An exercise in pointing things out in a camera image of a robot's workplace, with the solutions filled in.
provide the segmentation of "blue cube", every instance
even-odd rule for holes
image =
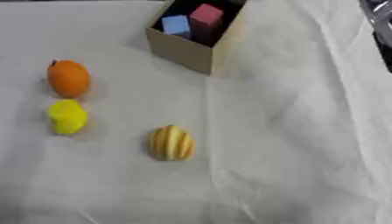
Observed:
[[[191,37],[191,28],[186,16],[163,17],[162,24],[166,34],[177,35],[186,39]]]

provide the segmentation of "croissant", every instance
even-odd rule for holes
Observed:
[[[180,161],[188,159],[194,151],[194,141],[178,126],[168,125],[150,134],[150,154],[158,160]]]

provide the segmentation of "dark object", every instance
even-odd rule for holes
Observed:
[[[385,65],[390,73],[392,73],[392,48],[382,43],[377,33],[373,32],[373,37],[377,47],[380,51],[382,58],[384,59]]]

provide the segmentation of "foam block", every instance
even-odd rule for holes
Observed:
[[[221,20],[222,15],[222,10],[203,3],[191,14],[190,18],[208,26],[215,26]]]
[[[221,23],[223,11],[203,3],[189,17],[193,38],[206,42],[214,28]]]
[[[186,16],[163,17],[162,25],[166,34],[177,35],[187,39],[191,37],[191,28]]]

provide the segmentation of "toy orange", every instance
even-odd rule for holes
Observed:
[[[71,60],[54,60],[48,67],[48,80],[53,90],[66,98],[74,98],[88,90],[88,70]]]

